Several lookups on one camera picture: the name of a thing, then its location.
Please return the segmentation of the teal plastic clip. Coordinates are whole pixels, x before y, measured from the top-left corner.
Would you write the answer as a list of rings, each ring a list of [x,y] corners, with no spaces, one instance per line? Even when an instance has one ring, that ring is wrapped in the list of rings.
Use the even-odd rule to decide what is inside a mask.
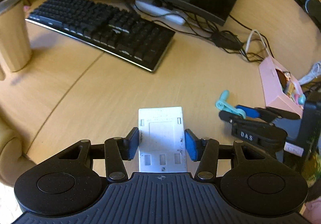
[[[220,111],[226,111],[228,113],[238,115],[238,116],[242,117],[243,119],[245,119],[246,113],[244,110],[242,110],[240,108],[233,107],[232,105],[230,105],[227,102],[229,95],[230,95],[230,92],[228,90],[224,90],[221,93],[219,99],[216,101],[215,107]]]

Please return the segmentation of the pink toy figure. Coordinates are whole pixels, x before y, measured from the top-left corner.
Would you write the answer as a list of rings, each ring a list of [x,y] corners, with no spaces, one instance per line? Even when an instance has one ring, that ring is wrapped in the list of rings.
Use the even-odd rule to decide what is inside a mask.
[[[304,106],[304,104],[306,102],[306,97],[304,94],[295,93],[293,98],[294,98],[294,102],[296,103],[296,105]]]

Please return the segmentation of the crocheted brown green doll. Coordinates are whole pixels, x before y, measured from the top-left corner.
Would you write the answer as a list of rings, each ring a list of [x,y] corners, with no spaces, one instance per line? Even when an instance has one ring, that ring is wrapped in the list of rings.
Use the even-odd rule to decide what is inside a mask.
[[[276,71],[278,80],[280,82],[281,88],[284,91],[287,86],[287,77],[285,76],[284,72],[282,72],[281,70],[276,69],[275,71]]]

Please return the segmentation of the pink cardboard box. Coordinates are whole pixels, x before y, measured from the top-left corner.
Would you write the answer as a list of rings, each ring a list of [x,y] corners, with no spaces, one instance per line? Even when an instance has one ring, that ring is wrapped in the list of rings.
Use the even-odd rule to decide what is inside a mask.
[[[294,102],[294,94],[303,94],[298,80],[273,57],[266,57],[258,67],[263,87],[265,106],[274,107],[303,115],[303,106]],[[283,91],[278,80],[276,69],[284,72],[287,86]]]

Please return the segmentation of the black power adapter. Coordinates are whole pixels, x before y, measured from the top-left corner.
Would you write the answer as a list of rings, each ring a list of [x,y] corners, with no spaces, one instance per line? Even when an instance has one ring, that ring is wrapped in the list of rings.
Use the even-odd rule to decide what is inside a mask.
[[[210,40],[219,48],[241,50],[243,47],[243,43],[232,33],[216,31],[211,34]]]

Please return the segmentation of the black keyboard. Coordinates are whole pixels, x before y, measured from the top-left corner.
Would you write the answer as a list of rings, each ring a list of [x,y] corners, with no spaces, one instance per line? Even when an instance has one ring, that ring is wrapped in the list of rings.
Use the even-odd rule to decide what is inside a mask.
[[[175,32],[137,13],[91,0],[46,0],[27,21],[154,72]]]

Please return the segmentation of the white power strip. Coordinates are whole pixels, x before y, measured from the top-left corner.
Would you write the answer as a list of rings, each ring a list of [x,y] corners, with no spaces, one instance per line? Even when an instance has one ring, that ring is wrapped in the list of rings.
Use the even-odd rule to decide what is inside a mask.
[[[169,10],[164,6],[156,6],[155,0],[135,0],[135,6],[151,16],[165,18],[178,25],[184,25],[187,20],[187,15],[181,10]]]

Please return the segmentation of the beige metal-rim cup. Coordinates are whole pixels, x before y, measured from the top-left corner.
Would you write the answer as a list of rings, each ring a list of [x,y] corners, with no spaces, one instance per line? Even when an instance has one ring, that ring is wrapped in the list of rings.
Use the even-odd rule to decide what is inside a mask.
[[[11,72],[31,59],[31,47],[23,10],[23,0],[1,1],[1,56]]]

